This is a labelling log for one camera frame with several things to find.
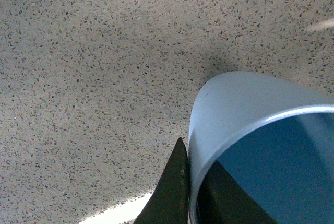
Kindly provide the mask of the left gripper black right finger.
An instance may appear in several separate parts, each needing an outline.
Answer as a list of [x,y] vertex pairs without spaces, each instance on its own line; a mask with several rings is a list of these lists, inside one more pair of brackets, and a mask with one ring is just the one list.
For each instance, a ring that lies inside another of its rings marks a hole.
[[216,161],[197,196],[199,223],[277,223]]

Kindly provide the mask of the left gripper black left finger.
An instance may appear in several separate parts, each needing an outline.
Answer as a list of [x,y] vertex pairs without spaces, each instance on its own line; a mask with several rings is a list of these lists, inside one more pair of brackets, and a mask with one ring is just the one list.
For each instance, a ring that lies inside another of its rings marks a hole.
[[177,139],[157,186],[134,223],[188,223],[189,161],[183,139]]

